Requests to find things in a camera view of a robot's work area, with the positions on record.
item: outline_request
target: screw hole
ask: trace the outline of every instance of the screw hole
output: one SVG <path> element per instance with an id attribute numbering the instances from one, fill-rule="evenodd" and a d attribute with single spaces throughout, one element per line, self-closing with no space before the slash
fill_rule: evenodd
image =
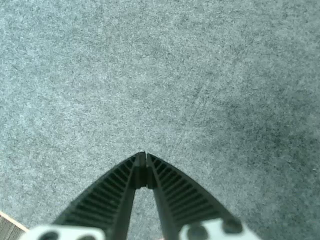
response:
<path id="1" fill-rule="evenodd" d="M 50 231 L 50 232 L 47 232 L 45 234 L 43 234 L 39 240 L 57 240 L 59 237 L 58 233 L 55 232 L 55 231 Z"/>

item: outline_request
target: black plastic part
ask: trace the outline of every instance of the black plastic part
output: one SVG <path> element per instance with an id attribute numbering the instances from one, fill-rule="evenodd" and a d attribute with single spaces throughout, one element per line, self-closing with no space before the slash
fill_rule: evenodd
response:
<path id="1" fill-rule="evenodd" d="M 146 164 L 155 179 L 153 192 L 164 239 L 178 240 L 184 225 L 234 219 L 217 199 L 179 169 L 152 154 L 147 155 Z"/>
<path id="2" fill-rule="evenodd" d="M 133 180 L 143 177 L 136 174 L 145 159 L 146 154 L 139 152 L 113 167 L 71 202 L 53 224 L 100 228 L 107 239 L 125 240 L 135 184 L 139 183 Z"/>
<path id="3" fill-rule="evenodd" d="M 53 224 L 100 228 L 106 239 L 125 240 L 135 191 L 141 187 L 153 189 L 166 240 L 178 240 L 184 225 L 216 218 L 230 223 L 235 219 L 182 171 L 152 154 L 146 157 L 145 152 L 138 152 L 101 176 Z"/>

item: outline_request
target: gray carpet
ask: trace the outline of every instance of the gray carpet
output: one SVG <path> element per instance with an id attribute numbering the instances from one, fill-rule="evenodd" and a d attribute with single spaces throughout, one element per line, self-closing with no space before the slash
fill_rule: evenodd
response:
<path id="1" fill-rule="evenodd" d="M 0 209 L 50 223 L 146 151 L 264 239 L 317 239 L 319 26 L 319 0 L 2 0 Z M 161 236 L 141 190 L 128 239 Z"/>

